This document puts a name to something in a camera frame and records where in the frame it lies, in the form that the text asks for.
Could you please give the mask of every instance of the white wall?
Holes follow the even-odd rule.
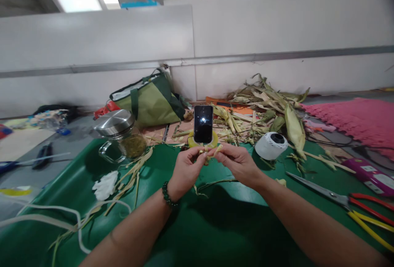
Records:
[[[225,98],[254,74],[268,78],[276,90],[336,94],[394,86],[394,53],[309,59],[256,61],[196,66],[197,99]]]
[[[394,45],[389,0],[179,0],[189,5],[0,19],[0,71]],[[390,87],[394,54],[172,67],[190,101],[222,97],[253,74],[283,91]],[[153,69],[0,79],[0,118],[59,102],[103,106]]]
[[[191,4],[196,57],[394,44],[393,0],[165,0]]]
[[[0,18],[0,71],[193,56],[190,5]]]
[[[0,118],[30,115],[41,105],[66,103],[94,111],[112,92],[154,69],[0,79]]]

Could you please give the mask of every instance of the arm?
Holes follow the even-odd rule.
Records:
[[[207,156],[207,153],[198,156],[199,150],[195,147],[178,154],[167,186],[173,202],[177,202],[196,182]],[[80,266],[142,266],[170,214],[171,208],[166,204],[160,188],[116,226]]]
[[[318,266],[389,266],[382,254],[353,232],[264,174],[245,148],[223,144],[216,159],[238,181],[264,198],[298,246]]]

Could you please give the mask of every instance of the jar handle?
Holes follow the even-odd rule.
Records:
[[[108,149],[109,146],[111,146],[111,144],[112,144],[112,142],[110,142],[110,141],[105,142],[104,145],[101,146],[100,149],[98,150],[98,152],[99,152],[98,154],[99,154],[102,158],[104,158],[106,161],[108,161],[108,162],[110,162],[110,163],[119,163],[119,162],[124,161],[124,160],[126,159],[126,156],[124,156],[123,154],[122,154],[121,157],[119,157],[117,160],[114,160],[114,159],[110,158],[110,157],[106,154],[107,149]]]

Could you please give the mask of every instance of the green bracelet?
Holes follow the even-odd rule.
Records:
[[[163,184],[163,195],[164,195],[164,200],[165,202],[173,209],[178,208],[179,207],[179,203],[175,203],[171,200],[170,196],[168,195],[167,192],[167,185],[168,185],[168,181],[165,181]]]

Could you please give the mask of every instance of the white cord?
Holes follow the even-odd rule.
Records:
[[[72,232],[77,231],[77,228],[74,225],[68,224],[66,222],[63,222],[58,219],[54,219],[54,218],[51,218],[51,217],[48,217],[45,215],[40,215],[40,214],[23,215],[23,216],[18,216],[18,217],[14,217],[11,219],[7,219],[4,221],[0,221],[0,227],[4,227],[9,224],[13,224],[13,223],[16,223],[19,221],[26,221],[26,220],[34,220],[34,221],[48,223],[48,224],[55,225],[60,228],[70,230]]]
[[[97,208],[97,207],[99,207],[99,206],[102,206],[103,204],[106,204],[106,203],[113,203],[113,202],[120,203],[121,205],[124,205],[125,207],[127,207],[128,213],[131,214],[131,207],[130,207],[128,204],[126,204],[125,202],[123,202],[123,201],[120,201],[120,200],[117,200],[117,199],[113,199],[113,200],[110,200],[110,201],[100,201],[100,202],[98,202],[94,207],[92,207],[92,208],[87,212],[87,214],[86,214],[86,216],[85,216],[85,219],[83,220],[83,222],[82,222],[80,228],[83,228],[83,227],[86,225],[86,223],[87,223],[88,220],[89,220],[90,215],[92,214],[92,211],[93,211],[95,208]]]
[[[66,207],[62,207],[62,206],[56,206],[56,205],[35,205],[35,204],[32,204],[32,203],[25,203],[24,201],[20,201],[20,200],[17,200],[17,199],[7,198],[7,197],[5,197],[5,196],[0,196],[0,197],[2,197],[3,199],[6,199],[6,200],[8,200],[8,201],[12,201],[12,202],[15,202],[15,203],[19,203],[19,204],[21,204],[21,205],[25,205],[25,206],[31,207],[31,208],[63,210],[63,211],[71,212],[71,213],[75,214],[75,215],[77,216],[77,225],[78,225],[78,226],[77,226],[77,230],[78,230],[78,243],[79,243],[79,248],[80,248],[81,251],[83,251],[85,254],[90,254],[91,250],[87,249],[87,248],[83,245],[83,242],[82,242],[82,227],[87,223],[87,221],[88,221],[88,219],[89,219],[89,216],[90,216],[91,212],[92,212],[95,208],[97,208],[98,206],[101,206],[101,205],[103,205],[103,204],[106,204],[106,203],[113,203],[113,202],[115,202],[115,203],[120,203],[120,204],[126,206],[127,209],[128,209],[128,211],[129,211],[129,213],[131,213],[131,208],[130,208],[130,206],[129,206],[128,204],[126,204],[125,202],[123,202],[123,201],[120,201],[120,200],[117,200],[117,199],[113,199],[113,200],[110,200],[110,201],[100,201],[99,203],[97,203],[94,207],[92,207],[92,208],[89,210],[89,212],[88,212],[88,214],[86,215],[86,217],[85,217],[85,219],[84,219],[84,222],[83,222],[83,224],[82,224],[82,223],[81,223],[81,215],[80,215],[80,213],[79,213],[78,211],[73,210],[73,209],[70,209],[70,208],[66,208]],[[38,217],[34,217],[34,219],[33,219],[33,218],[31,218],[31,219],[29,219],[29,218],[17,219],[17,218],[19,218],[19,217],[31,217],[31,216],[42,216],[42,217],[46,217],[46,218],[49,218],[49,219],[46,219],[46,218],[39,219]],[[7,219],[7,220],[4,220],[4,221],[1,221],[1,222],[0,222],[0,226],[3,225],[3,224],[4,224],[4,226],[5,226],[5,225],[9,225],[9,224],[16,223],[16,222],[19,222],[19,221],[25,221],[25,220],[41,221],[41,222],[48,223],[48,224],[52,224],[52,225],[55,225],[55,226],[58,226],[58,227],[62,227],[62,228],[64,228],[65,224],[67,224],[67,223],[65,223],[65,222],[63,222],[63,221],[60,221],[60,220],[57,220],[57,219],[54,219],[54,218],[50,218],[50,217],[44,216],[44,215],[22,215],[22,216],[18,216],[18,217],[15,217],[15,218],[11,218],[11,219]],[[72,225],[70,225],[70,226],[72,227],[72,229],[70,229],[70,228],[66,228],[66,229],[67,229],[67,230],[70,230],[70,231],[73,231],[73,232],[76,232],[76,231],[77,231],[77,230],[75,229],[74,226],[72,226]]]

